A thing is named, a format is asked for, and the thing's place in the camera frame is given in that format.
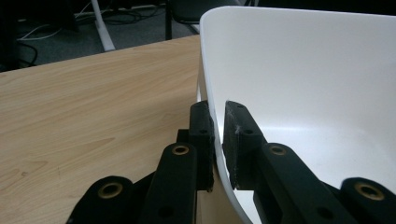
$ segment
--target white plastic bin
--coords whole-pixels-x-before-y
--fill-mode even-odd
[[[215,121],[219,166],[232,100],[320,180],[339,188],[361,176],[396,192],[396,17],[220,7],[200,30],[199,92]],[[253,202],[244,209],[258,221]]]

